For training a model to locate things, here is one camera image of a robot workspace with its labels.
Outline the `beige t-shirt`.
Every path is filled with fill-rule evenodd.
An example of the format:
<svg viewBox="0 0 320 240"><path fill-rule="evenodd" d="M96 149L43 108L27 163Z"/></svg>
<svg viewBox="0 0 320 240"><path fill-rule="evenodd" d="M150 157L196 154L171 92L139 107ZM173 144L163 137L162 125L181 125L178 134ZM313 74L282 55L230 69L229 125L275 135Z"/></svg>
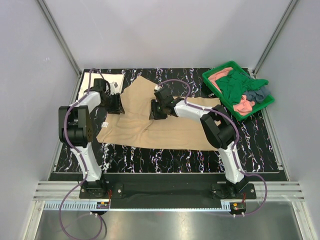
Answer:
<svg viewBox="0 0 320 240"><path fill-rule="evenodd" d="M108 113L97 141L146 149L216 151L198 121L175 116L149 118L155 86L139 76L126 87L120 95L125 113Z"/></svg>

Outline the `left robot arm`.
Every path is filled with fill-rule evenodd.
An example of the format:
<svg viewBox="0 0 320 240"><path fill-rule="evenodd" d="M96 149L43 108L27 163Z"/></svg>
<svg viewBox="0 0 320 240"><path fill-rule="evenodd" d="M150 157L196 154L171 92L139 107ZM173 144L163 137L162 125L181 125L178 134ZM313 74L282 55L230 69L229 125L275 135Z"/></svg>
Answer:
<svg viewBox="0 0 320 240"><path fill-rule="evenodd" d="M96 107L104 107L108 114L124 114L121 101L122 84L109 82L104 78L91 81L92 86L82 92L74 103L58 109L59 140L66 144L81 167L86 182L93 182L90 192L97 198L108 193L108 186L102 182L99 167L92 148L94 138L91 112Z"/></svg>

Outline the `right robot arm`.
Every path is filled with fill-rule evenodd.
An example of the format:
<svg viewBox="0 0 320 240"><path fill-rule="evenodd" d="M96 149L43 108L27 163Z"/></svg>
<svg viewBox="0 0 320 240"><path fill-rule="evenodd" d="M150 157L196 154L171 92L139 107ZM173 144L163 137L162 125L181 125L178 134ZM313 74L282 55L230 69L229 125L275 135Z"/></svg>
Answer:
<svg viewBox="0 0 320 240"><path fill-rule="evenodd" d="M190 103L181 97L174 98L169 89L158 85L154 88L154 96L149 118L164 120L168 116L174 116L200 123L207 141L220 154L228 183L228 195L235 199L243 195L248 180L236 148L238 132L222 105L208 107Z"/></svg>

